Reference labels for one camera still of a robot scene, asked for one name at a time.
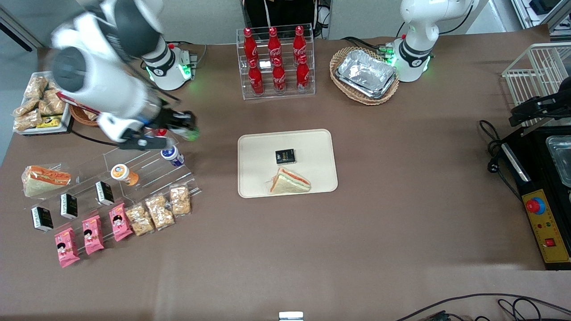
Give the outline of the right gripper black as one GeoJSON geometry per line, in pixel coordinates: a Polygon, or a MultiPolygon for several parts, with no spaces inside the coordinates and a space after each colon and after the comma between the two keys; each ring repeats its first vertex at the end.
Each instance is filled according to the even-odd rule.
{"type": "Polygon", "coordinates": [[[178,112],[171,108],[161,108],[152,120],[152,129],[165,129],[181,133],[196,132],[196,116],[191,111],[178,112]]]}

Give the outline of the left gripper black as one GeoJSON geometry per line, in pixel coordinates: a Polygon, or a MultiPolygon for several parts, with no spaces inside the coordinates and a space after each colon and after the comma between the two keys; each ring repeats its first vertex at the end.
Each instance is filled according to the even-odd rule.
{"type": "Polygon", "coordinates": [[[512,108],[510,126],[516,127],[539,117],[570,117],[571,90],[565,89],[538,100],[527,100],[512,108]]]}

